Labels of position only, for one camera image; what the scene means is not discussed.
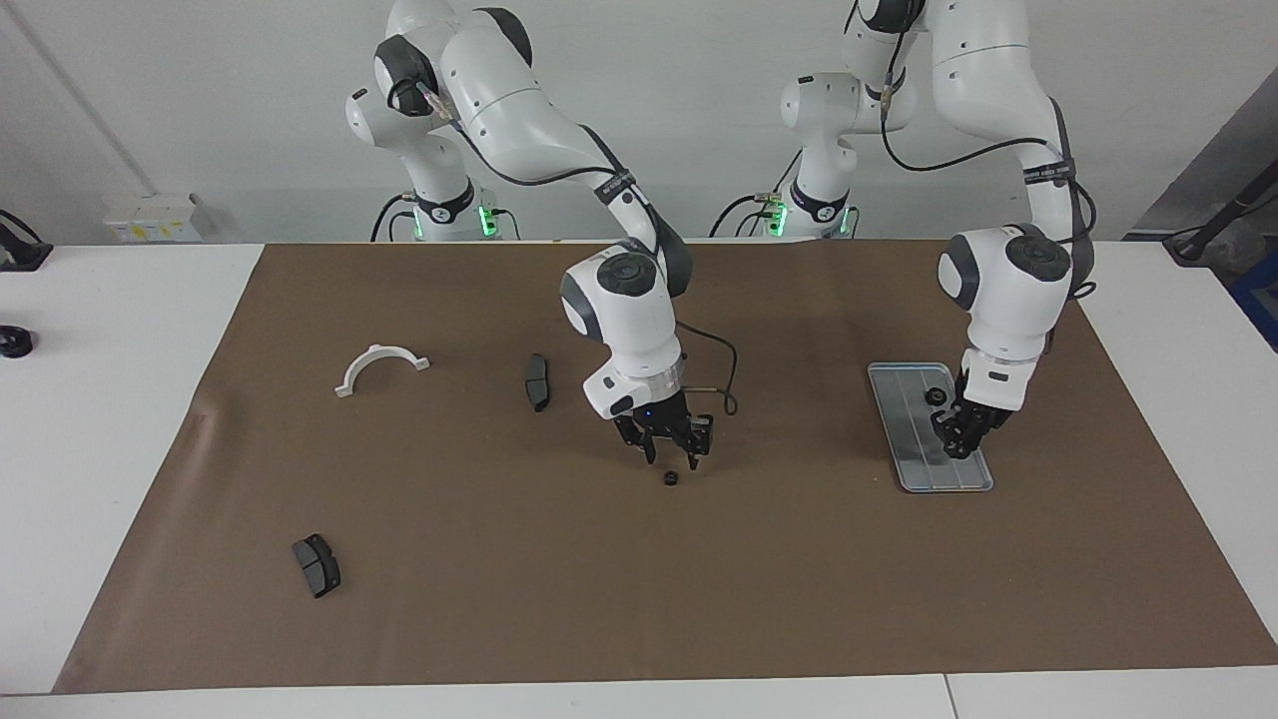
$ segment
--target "black knob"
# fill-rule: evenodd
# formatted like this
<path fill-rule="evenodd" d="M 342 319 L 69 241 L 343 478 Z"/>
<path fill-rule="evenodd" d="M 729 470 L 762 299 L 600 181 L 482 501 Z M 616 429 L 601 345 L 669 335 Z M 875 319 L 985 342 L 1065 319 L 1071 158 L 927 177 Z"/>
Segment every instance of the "black knob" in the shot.
<path fill-rule="evenodd" d="M 928 391 L 928 393 L 924 396 L 924 400 L 932 407 L 942 407 L 942 406 L 944 406 L 946 402 L 950 402 L 950 396 L 946 395 L 946 391 L 943 391 L 943 390 L 941 390 L 938 387 L 934 387 L 934 388 L 932 388 L 932 390 Z"/>
<path fill-rule="evenodd" d="M 36 341 L 31 332 L 22 327 L 0 327 L 0 356 L 18 359 L 31 354 Z"/>

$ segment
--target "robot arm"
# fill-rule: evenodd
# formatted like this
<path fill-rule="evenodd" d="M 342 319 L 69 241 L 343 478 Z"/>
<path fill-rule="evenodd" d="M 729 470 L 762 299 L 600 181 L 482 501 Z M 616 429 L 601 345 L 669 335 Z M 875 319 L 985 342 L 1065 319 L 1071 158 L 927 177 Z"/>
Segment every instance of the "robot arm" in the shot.
<path fill-rule="evenodd" d="M 690 416 L 680 384 L 682 349 L 671 299 L 691 278 L 682 239 L 607 144 L 551 103 L 514 14 L 458 15 L 442 0 L 399 0 L 389 27 L 403 32 L 378 51 L 390 105 L 452 124 L 509 181 L 588 185 L 622 226 L 626 239 L 571 267 L 561 285 L 576 331 L 612 351 L 583 387 L 594 411 L 612 420 L 627 444 L 643 448 L 649 464 L 653 441 L 666 438 L 695 469 L 709 453 L 712 421 Z"/>
<path fill-rule="evenodd" d="M 355 137 L 394 152 L 413 180 L 418 235 L 428 241 L 497 239 L 487 190 L 466 175 L 461 151 L 452 140 L 429 134 L 441 126 L 433 117 L 405 116 L 385 98 L 359 89 L 346 98 L 346 123 Z"/>
<path fill-rule="evenodd" d="M 846 212 L 856 170 L 850 134 L 878 134 L 886 111 L 887 132 L 910 123 L 918 88 L 904 72 L 892 78 L 884 107 L 884 80 L 898 33 L 870 29 L 854 8 L 843 32 L 843 61 L 850 72 L 815 73 L 791 82 L 781 97 L 781 117 L 803 142 L 799 174 L 782 197 L 785 209 L 777 234 L 831 236 Z M 916 33 L 906 32 L 902 54 Z"/>
<path fill-rule="evenodd" d="M 924 31 L 933 33 L 941 115 L 969 134 L 1015 148 L 1033 209 L 1033 222 L 956 235 L 938 267 L 942 289 L 971 314 L 971 324 L 958 397 L 933 418 L 933 427 L 946 452 L 965 458 L 1024 406 L 1061 310 L 1093 264 L 1080 203 L 1086 195 L 1074 179 L 1059 107 L 1030 68 L 1024 0 L 854 3 L 842 49 L 851 74 L 813 75 L 815 82 L 806 83 L 800 78 L 782 102 L 786 123 L 804 139 L 804 167 L 787 198 L 786 234 L 831 231 L 837 213 L 828 207 L 845 202 L 855 169 L 855 153 L 842 134 L 882 134 L 893 160 L 910 170 L 957 163 L 914 167 L 888 140 L 918 103 L 904 65 L 896 63 Z M 809 216 L 805 207 L 824 213 Z"/>
<path fill-rule="evenodd" d="M 1033 211 L 1029 223 L 955 236 L 941 258 L 941 285 L 971 323 L 958 397 L 933 425 L 946 452 L 964 458 L 1024 406 L 1066 301 L 1091 272 L 1093 248 L 1065 117 L 1030 66 L 1024 0 L 929 3 L 923 20 L 937 109 L 969 134 L 1015 142 Z"/>

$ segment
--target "white table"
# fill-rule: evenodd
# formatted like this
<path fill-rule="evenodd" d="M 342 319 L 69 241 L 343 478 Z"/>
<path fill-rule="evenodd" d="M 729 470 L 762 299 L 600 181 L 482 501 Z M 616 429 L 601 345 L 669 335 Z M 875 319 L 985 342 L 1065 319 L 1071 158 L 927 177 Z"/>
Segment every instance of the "white table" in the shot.
<path fill-rule="evenodd" d="M 60 248 L 0 275 L 0 693 L 56 678 L 244 290 L 258 245 Z M 1084 309 L 1270 633 L 1278 355 L 1205 269 L 1097 246 Z M 14 442 L 22 438 L 22 447 Z M 1278 667 L 0 699 L 0 716 L 1275 716 Z"/>

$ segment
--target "white electrical box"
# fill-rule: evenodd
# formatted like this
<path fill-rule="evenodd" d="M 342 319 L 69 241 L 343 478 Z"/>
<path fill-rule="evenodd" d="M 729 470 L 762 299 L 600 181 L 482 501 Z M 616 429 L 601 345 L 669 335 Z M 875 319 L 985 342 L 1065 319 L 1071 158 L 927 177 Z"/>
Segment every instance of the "white electrical box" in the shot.
<path fill-rule="evenodd" d="M 109 194 L 102 222 L 120 241 L 203 241 L 212 227 L 192 194 Z"/>

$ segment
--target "gray panel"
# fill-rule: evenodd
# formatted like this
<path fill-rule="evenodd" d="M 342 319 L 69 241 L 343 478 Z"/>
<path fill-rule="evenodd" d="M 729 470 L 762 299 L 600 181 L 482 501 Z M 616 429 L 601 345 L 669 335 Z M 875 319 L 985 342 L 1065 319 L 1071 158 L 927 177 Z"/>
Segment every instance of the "gray panel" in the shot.
<path fill-rule="evenodd" d="M 877 364 L 870 365 L 869 375 L 896 474 L 906 492 L 933 494 L 994 489 L 994 479 L 982 451 L 978 450 L 967 460 L 952 460 L 932 432 L 932 415 L 943 407 L 929 406 L 925 395 L 932 388 L 941 388 L 953 401 L 955 386 L 948 368 L 941 364 Z"/>

